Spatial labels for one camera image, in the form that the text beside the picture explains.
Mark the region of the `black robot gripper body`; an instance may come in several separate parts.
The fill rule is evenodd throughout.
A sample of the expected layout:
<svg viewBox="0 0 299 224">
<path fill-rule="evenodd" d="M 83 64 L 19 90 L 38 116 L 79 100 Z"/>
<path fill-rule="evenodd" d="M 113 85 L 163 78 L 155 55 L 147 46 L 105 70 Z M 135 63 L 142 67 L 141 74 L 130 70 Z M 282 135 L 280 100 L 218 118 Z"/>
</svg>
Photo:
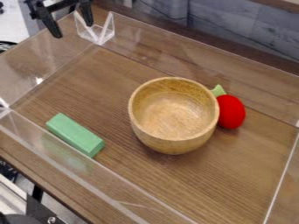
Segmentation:
<svg viewBox="0 0 299 224">
<path fill-rule="evenodd" d="M 50 13 L 54 13 L 55 11 L 59 11 L 67 7 L 81 7 L 81 1 L 79 0 L 61 0 L 57 3 L 51 3 L 50 5 L 45 4 L 46 0 L 26 0 L 26 3 L 29 5 L 30 8 L 30 15 L 33 17 L 33 19 L 38 18 L 38 14 L 37 14 L 37 8 L 38 7 L 46 7 L 50 11 Z"/>
</svg>

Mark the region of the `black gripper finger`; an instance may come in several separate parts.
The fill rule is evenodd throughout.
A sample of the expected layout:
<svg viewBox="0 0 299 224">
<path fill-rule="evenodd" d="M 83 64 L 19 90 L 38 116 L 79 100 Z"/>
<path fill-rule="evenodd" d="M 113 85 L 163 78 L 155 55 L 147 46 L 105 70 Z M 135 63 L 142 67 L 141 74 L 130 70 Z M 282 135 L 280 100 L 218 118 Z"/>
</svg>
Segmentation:
<svg viewBox="0 0 299 224">
<path fill-rule="evenodd" d="M 79 0 L 82 16 L 89 27 L 94 25 L 94 15 L 90 0 Z"/>
<path fill-rule="evenodd" d="M 46 7 L 38 7 L 37 14 L 38 14 L 38 18 L 43 21 L 46 27 L 49 28 L 53 36 L 55 38 L 61 39 L 63 37 L 62 29 L 53 17 L 53 14 L 49 11 L 49 9 Z"/>
</svg>

